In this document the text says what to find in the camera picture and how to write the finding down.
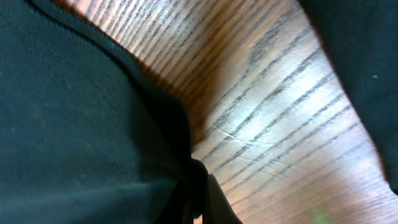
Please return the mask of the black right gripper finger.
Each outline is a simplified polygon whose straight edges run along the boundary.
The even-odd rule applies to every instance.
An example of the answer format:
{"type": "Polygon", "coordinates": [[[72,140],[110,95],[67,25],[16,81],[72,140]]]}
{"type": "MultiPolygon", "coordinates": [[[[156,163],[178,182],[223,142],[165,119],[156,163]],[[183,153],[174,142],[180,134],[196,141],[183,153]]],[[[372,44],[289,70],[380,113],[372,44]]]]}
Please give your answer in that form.
{"type": "Polygon", "coordinates": [[[208,175],[202,224],[242,224],[234,213],[214,175],[208,175]]]}

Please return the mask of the black t-shirt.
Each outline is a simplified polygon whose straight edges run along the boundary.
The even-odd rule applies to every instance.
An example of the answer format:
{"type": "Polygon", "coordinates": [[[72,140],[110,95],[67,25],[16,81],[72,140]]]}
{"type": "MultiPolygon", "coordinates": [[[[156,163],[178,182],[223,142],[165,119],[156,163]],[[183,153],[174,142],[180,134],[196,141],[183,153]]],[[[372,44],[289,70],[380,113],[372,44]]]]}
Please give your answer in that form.
{"type": "Polygon", "coordinates": [[[1,2],[1,222],[191,223],[206,169],[181,104],[52,1],[1,2]]]}

